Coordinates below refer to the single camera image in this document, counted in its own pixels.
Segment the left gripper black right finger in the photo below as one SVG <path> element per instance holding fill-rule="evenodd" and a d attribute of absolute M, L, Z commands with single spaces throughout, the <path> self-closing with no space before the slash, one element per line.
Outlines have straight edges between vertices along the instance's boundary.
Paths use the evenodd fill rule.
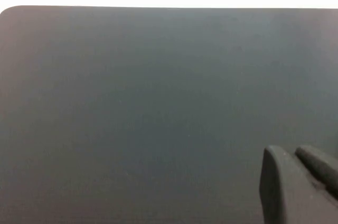
<path fill-rule="evenodd" d="M 337 200 L 337 159 L 312 145 L 300 145 L 295 150 L 299 160 L 299 187 L 308 193 L 318 193 Z"/>

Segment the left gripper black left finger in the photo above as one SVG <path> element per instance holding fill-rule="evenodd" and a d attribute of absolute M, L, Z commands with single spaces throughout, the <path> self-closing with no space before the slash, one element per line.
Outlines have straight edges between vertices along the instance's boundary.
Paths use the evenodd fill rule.
<path fill-rule="evenodd" d="M 337 200 L 299 187 L 299 160 L 282 147 L 264 149 L 259 195 L 264 223 L 337 223 Z"/>

